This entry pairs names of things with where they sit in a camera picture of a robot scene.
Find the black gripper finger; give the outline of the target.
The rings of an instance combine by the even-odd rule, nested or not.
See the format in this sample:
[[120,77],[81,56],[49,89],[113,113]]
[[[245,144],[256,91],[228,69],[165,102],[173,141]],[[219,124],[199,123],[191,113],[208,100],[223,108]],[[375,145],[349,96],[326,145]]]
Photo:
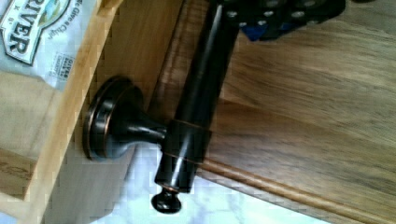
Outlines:
[[250,41],[280,38],[339,16],[346,0],[222,0],[226,18]]

